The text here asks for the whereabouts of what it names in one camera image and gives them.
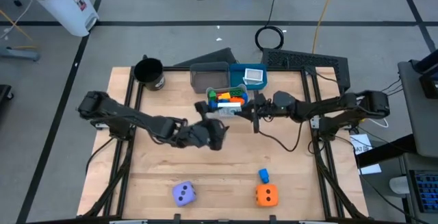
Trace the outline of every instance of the plastic bin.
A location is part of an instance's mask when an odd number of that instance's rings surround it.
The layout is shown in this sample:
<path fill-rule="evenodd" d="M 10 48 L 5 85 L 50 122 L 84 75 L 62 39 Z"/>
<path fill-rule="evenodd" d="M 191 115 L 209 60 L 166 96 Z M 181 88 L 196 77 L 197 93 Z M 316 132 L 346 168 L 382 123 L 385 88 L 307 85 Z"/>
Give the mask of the plastic bin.
<path fill-rule="evenodd" d="M 99 19 L 90 0 L 37 0 L 74 36 L 87 36 Z"/>
<path fill-rule="evenodd" d="M 249 101 L 249 96 L 248 96 L 248 91 L 246 89 L 246 86 L 244 84 L 240 84 L 239 86 L 236 87 L 229 87 L 229 88 L 207 88 L 207 90 L 205 91 L 206 97 L 207 97 L 207 102 L 209 102 L 209 91 L 210 90 L 214 90 L 216 93 L 225 93 L 225 92 L 231 92 L 233 90 L 243 90 L 243 93 L 246 94 L 246 103 L 248 103 Z M 241 111 L 242 109 L 240 107 L 233 107 L 233 108 L 221 108 L 217 111 L 215 111 L 214 113 L 208 113 L 207 117 L 208 118 L 226 118 L 226 117 L 234 117 L 235 115 L 233 114 L 233 112 L 238 112 Z"/>
<path fill-rule="evenodd" d="M 226 62 L 196 63 L 190 66 L 190 84 L 197 94 L 208 88 L 228 88 L 230 86 L 229 65 Z"/>
<path fill-rule="evenodd" d="M 231 87 L 239 86 L 240 84 L 245 84 L 243 77 L 245 76 L 245 69 L 258 69 L 263 71 L 263 83 L 262 84 L 248 84 L 246 85 L 247 90 L 261 90 L 265 88 L 268 84 L 268 74 L 266 72 L 265 64 L 232 64 L 230 66 L 230 82 Z"/>

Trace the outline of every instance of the green block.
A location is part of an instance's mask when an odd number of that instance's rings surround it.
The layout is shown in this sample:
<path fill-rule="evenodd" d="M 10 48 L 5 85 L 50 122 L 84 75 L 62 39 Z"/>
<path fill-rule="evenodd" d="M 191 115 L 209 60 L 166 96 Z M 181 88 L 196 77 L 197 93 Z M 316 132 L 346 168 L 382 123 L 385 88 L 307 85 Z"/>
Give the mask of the green block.
<path fill-rule="evenodd" d="M 208 99 L 209 99 L 209 101 L 215 101 L 216 100 L 216 92 L 214 92 L 214 90 L 210 90 L 208 92 Z"/>
<path fill-rule="evenodd" d="M 230 90 L 231 97 L 241 97 L 243 94 L 244 94 L 244 91 L 242 89 Z"/>

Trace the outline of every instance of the white trash can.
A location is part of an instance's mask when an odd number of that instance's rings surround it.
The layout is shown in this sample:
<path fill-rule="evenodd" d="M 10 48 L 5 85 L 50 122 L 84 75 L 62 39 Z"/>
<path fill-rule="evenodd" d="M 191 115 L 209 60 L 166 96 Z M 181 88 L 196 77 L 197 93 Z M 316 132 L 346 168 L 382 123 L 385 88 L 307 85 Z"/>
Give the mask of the white trash can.
<path fill-rule="evenodd" d="M 37 0 L 74 36 L 87 36 L 99 19 L 90 0 Z"/>

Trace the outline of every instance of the yellow block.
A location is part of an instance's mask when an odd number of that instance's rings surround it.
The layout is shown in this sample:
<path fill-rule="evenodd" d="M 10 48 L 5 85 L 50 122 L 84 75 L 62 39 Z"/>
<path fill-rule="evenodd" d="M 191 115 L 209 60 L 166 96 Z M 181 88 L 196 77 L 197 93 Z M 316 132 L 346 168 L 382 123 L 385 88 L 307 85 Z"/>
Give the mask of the yellow block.
<path fill-rule="evenodd" d="M 229 92 L 227 92 L 227 93 L 223 93 L 222 95 L 220 95 L 220 96 L 218 97 L 218 100 L 222 100 L 222 99 L 230 99 L 230 98 L 231 98 L 231 95 L 230 95 Z"/>

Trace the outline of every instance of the yellow cable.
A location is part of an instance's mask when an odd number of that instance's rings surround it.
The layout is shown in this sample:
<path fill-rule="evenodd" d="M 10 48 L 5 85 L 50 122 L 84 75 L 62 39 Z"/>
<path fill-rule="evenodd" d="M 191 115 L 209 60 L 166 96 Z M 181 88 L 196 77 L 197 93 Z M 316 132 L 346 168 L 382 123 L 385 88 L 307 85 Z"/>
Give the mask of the yellow cable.
<path fill-rule="evenodd" d="M 12 49 L 37 49 L 37 46 L 17 46 L 12 47 Z"/>
<path fill-rule="evenodd" d="M 318 25 L 316 25 L 315 36 L 313 37 L 312 53 L 315 53 L 316 41 L 318 39 L 318 31 L 320 29 L 322 18 L 324 18 L 324 14 L 326 13 L 327 5 L 329 3 L 330 3 L 330 0 L 326 0 L 326 3 L 324 5 L 324 9 L 322 10 L 322 13 L 321 13 L 320 20 L 318 21 Z"/>
<path fill-rule="evenodd" d="M 25 35 L 29 40 L 31 40 L 32 42 L 34 41 L 34 39 L 32 39 L 32 37 L 27 35 L 27 33 L 24 32 L 8 15 L 6 15 L 6 13 L 4 13 L 2 10 L 0 10 L 0 14 L 3 15 L 9 22 L 11 22 L 11 24 L 13 24 L 14 27 L 17 30 L 19 30 L 19 32 L 21 32 L 23 35 Z"/>

